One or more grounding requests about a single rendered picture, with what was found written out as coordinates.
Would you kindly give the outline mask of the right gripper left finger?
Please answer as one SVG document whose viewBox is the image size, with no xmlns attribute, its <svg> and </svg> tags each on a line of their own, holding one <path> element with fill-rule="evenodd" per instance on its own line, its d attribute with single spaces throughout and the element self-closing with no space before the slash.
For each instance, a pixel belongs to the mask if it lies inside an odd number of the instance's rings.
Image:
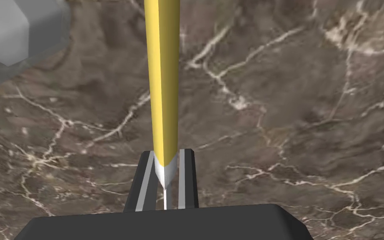
<svg viewBox="0 0 384 240">
<path fill-rule="evenodd" d="M 144 151 L 140 156 L 123 212 L 156 210 L 158 184 L 154 152 Z"/>
</svg>

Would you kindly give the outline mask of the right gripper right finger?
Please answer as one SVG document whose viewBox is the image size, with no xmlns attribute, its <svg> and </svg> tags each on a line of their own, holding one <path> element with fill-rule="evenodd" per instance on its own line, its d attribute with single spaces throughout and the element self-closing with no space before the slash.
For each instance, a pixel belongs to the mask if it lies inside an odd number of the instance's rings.
<svg viewBox="0 0 384 240">
<path fill-rule="evenodd" d="M 198 208 L 197 174 L 192 149 L 181 149 L 179 160 L 178 208 Z"/>
</svg>

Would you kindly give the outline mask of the yellow pencil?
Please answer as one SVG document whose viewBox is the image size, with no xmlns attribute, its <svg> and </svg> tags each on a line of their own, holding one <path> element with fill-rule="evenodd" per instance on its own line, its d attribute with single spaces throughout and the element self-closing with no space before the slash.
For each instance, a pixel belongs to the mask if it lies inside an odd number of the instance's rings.
<svg viewBox="0 0 384 240">
<path fill-rule="evenodd" d="M 178 159 L 180 0 L 144 0 L 155 172 L 172 208 Z"/>
</svg>

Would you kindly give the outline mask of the grey faceted object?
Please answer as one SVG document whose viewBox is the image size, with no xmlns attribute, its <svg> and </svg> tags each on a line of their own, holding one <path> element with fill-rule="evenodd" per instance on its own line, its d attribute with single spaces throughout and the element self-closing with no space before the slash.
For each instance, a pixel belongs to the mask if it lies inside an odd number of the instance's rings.
<svg viewBox="0 0 384 240">
<path fill-rule="evenodd" d="M 66 0 L 0 0 L 0 84 L 64 49 L 70 21 Z"/>
</svg>

